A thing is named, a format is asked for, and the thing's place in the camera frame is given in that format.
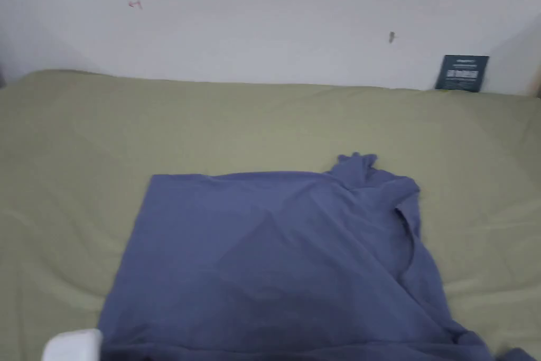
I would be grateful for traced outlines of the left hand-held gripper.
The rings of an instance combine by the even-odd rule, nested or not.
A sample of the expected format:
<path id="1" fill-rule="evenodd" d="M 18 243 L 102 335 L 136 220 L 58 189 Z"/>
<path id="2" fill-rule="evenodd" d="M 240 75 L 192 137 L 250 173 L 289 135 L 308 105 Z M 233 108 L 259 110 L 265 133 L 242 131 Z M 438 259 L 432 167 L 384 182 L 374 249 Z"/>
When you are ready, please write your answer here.
<path id="1" fill-rule="evenodd" d="M 102 333 L 97 329 L 63 332 L 45 344 L 42 360 L 100 360 L 101 346 Z"/>

